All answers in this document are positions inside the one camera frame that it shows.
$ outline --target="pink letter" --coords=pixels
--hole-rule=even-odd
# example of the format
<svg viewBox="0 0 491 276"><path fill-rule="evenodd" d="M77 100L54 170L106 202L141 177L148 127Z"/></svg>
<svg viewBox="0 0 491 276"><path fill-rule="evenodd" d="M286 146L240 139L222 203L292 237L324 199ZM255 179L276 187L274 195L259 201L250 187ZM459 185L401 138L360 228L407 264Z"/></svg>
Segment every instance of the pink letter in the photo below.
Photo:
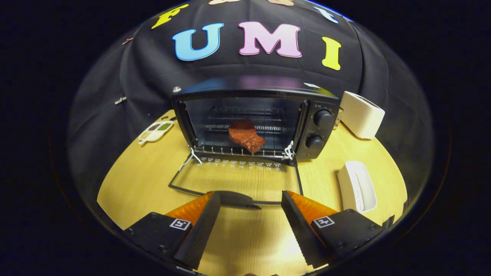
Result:
<svg viewBox="0 0 491 276"><path fill-rule="evenodd" d="M244 47L239 50L242 55L257 55L261 50L256 47L256 40L267 54L271 54L275 46L280 42L276 52L278 55L288 57L301 57L297 33L300 28L294 25L281 24L270 33L259 22L242 22L239 27L244 29Z"/></svg>

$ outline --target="white toaster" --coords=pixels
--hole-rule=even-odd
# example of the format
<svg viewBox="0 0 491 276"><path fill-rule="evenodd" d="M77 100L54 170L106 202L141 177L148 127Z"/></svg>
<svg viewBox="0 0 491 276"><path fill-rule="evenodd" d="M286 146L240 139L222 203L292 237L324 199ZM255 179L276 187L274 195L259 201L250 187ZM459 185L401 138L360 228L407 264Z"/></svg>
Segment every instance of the white toaster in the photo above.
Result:
<svg viewBox="0 0 491 276"><path fill-rule="evenodd" d="M369 100L344 91L340 107L344 109L341 121L361 139L373 139L382 123L385 111Z"/></svg>

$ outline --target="black cloth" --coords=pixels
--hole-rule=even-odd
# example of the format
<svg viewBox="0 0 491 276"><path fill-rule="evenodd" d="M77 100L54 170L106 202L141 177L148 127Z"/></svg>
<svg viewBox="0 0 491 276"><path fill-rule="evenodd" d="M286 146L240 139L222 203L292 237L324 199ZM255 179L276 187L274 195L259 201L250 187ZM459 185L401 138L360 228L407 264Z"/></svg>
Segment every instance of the black cloth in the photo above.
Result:
<svg viewBox="0 0 491 276"><path fill-rule="evenodd" d="M96 199L105 175L138 134L171 108L174 86L186 89L209 78L245 74L296 77L339 97L345 90L358 93L380 106L386 113L376 137L398 165L409 199L417 198L433 161L432 118L417 80L386 44L337 15L339 24L329 22L306 1L296 1L292 7L239 1L234 2L234 10L204 0L189 4L155 29L151 27L162 13L122 36L80 85L67 146L75 184L93 212L104 215ZM244 35L238 23L244 21L259 21L270 32L279 24L300 27L302 57L283 57L275 51L268 55L264 50L240 55ZM212 23L224 23L219 49L204 59L179 60L172 36L193 28L192 46L201 49L207 43L201 28ZM326 55L323 36L342 45L339 71L321 64ZM134 39L122 45L128 38ZM120 97L127 100L115 105Z"/></svg>

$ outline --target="raw meat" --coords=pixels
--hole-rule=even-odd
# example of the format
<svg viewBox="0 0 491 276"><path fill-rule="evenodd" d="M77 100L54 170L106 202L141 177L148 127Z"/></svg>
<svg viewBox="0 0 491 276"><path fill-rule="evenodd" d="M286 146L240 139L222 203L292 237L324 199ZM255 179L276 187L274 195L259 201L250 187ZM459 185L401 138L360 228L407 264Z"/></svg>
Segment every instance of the raw meat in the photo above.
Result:
<svg viewBox="0 0 491 276"><path fill-rule="evenodd" d="M237 144L245 147L250 153L256 153L266 143L257 135L252 121L249 119L238 120L228 127L228 136Z"/></svg>

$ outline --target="wooden table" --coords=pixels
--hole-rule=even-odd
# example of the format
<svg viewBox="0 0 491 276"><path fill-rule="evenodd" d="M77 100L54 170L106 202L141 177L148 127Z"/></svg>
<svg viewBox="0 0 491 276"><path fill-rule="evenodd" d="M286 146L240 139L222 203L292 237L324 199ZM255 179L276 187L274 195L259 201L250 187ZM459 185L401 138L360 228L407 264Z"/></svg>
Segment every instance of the wooden table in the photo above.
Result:
<svg viewBox="0 0 491 276"><path fill-rule="evenodd" d="M172 118L174 110L164 116ZM117 159L102 183L97 202L122 229L149 212L165 214L196 198L168 187L189 154L177 121L174 124L157 142L141 146L135 139ZM364 216L379 225L392 215L397 220L407 199L406 186L397 165L376 138L358 139L343 124L332 132L317 159L299 161L303 194L342 211L336 175L346 161L365 163L373 181L377 207L364 213ZM223 183L240 182L246 178L257 178L257 173L223 177L226 177L222 179ZM280 198L281 191L275 193ZM298 276L314 270L305 263L281 207L261 207L262 210L221 207L198 272L213 276L241 276L246 273Z"/></svg>

